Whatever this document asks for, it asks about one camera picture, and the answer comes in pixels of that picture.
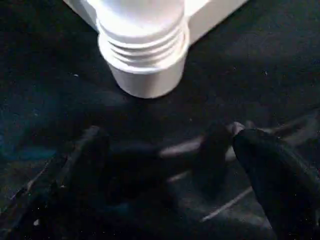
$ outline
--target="white plastic base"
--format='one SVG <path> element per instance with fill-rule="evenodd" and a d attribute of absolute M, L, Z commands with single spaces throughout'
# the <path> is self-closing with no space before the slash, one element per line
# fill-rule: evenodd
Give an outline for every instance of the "white plastic base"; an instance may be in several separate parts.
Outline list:
<path fill-rule="evenodd" d="M 172 91 L 182 78 L 189 46 L 248 0 L 64 1 L 99 32 L 100 52 L 118 85 L 149 99 Z M 158 42 L 169 48 L 158 51 Z M 137 49 L 142 49 L 138 58 Z"/>
<path fill-rule="evenodd" d="M 87 0 L 64 0 L 90 26 L 96 26 L 96 11 Z M 185 14 L 189 18 L 190 43 L 209 32 L 248 0 L 185 0 Z"/>

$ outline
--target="black object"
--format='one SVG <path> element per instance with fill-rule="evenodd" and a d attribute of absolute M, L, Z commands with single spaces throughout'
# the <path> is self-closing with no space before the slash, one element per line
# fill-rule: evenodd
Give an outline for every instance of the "black object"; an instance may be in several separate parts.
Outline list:
<path fill-rule="evenodd" d="M 225 154 L 231 144 L 232 134 L 226 126 L 213 124 L 203 135 L 174 146 L 156 148 L 137 141 L 111 145 L 99 186 L 107 203 L 114 205 L 192 170 L 199 189 L 214 195 L 224 182 Z"/>
<path fill-rule="evenodd" d="M 278 238 L 320 239 L 319 171 L 279 138 L 258 129 L 240 131 L 233 148 Z"/>
<path fill-rule="evenodd" d="M 108 140 L 103 129 L 92 126 L 78 141 L 67 143 L 49 159 L 43 170 L 20 189 L 1 213 L 0 239 L 23 239 L 22 223 L 34 211 L 36 203 L 45 207 L 71 194 L 77 196 L 79 204 L 95 199 L 99 192 L 96 176 L 102 170 Z"/>
<path fill-rule="evenodd" d="M 188 169 L 194 169 L 196 174 L 207 169 L 208 174 L 214 176 L 208 182 L 222 182 L 224 153 L 231 140 L 227 128 L 217 124 L 203 136 L 167 149 L 143 142 L 127 142 L 110 148 L 108 134 L 92 126 L 79 140 L 67 143 L 49 159 L 44 169 L 15 195 L 0 215 L 0 239 L 21 239 L 26 228 L 24 222 L 36 205 L 68 202 L 74 209 L 91 209 L 92 215 L 103 215 L 103 209 L 110 204 L 132 200 Z M 217 151 L 220 151 L 220 158 L 212 163 L 210 160 Z M 208 169 L 208 162 L 214 165 L 215 174 Z M 118 216 L 111 217 L 111 214 L 104 216 L 104 220 L 110 218 L 117 222 Z"/>

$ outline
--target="black fabric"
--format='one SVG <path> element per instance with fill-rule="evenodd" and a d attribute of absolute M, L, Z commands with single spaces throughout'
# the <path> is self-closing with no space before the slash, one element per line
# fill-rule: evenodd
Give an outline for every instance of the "black fabric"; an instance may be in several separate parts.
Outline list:
<path fill-rule="evenodd" d="M 278 238 L 316 237 L 318 170 L 292 147 L 261 130 L 242 130 L 234 137 L 233 148 Z"/>
<path fill-rule="evenodd" d="M 320 105 L 318 0 L 250 0 L 190 48 L 181 83 L 154 100 L 119 89 L 97 33 L 63 1 L 4 0 L 0 11 L 0 170 L 7 180 L 0 181 L 1 197 L 7 182 L 15 186 L 4 203 L 91 125 L 107 129 L 111 146 L 141 141 L 158 148 L 203 134 L 212 123 L 277 126 Z M 318 146 L 310 140 L 300 150 L 318 163 Z M 235 161 L 220 184 L 219 194 L 205 199 L 187 175 L 117 209 L 162 239 L 274 239 L 253 193 L 201 222 L 250 187 Z M 168 198 L 175 204 L 164 204 Z M 68 219 L 86 239 L 98 238 L 92 229 L 103 236 L 89 220 Z"/>

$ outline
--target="dark background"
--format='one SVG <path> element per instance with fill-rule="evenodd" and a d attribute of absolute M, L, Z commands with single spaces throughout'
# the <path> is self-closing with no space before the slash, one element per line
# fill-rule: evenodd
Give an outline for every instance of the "dark background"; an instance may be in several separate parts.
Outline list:
<path fill-rule="evenodd" d="M 3 163 L 46 158 L 90 125 L 107 128 L 114 143 L 166 146 L 212 123 L 251 120 L 273 127 L 320 106 L 319 0 L 250 0 L 191 47 L 181 83 L 153 100 L 120 90 L 99 53 L 97 33 L 62 0 L 5 0 L 0 6 Z M 306 157 L 312 158 L 317 144 L 301 148 Z M 240 166 L 230 165 L 226 190 L 214 206 L 250 186 Z M 179 225 L 177 215 L 150 212 L 148 221 L 153 216 L 163 226 Z M 196 236 L 217 239 L 256 239 L 262 233 L 272 238 L 253 193 L 231 212 L 236 216 L 228 212 L 199 226 L 181 220 L 181 228 L 196 225 Z"/>

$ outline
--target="white plastic container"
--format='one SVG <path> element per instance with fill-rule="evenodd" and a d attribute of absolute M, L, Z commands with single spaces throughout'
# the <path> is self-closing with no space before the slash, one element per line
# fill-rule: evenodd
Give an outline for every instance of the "white plastic container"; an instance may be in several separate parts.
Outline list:
<path fill-rule="evenodd" d="M 95 8 L 99 49 L 120 88 L 148 99 L 178 85 L 190 45 L 183 0 L 109 0 Z"/>

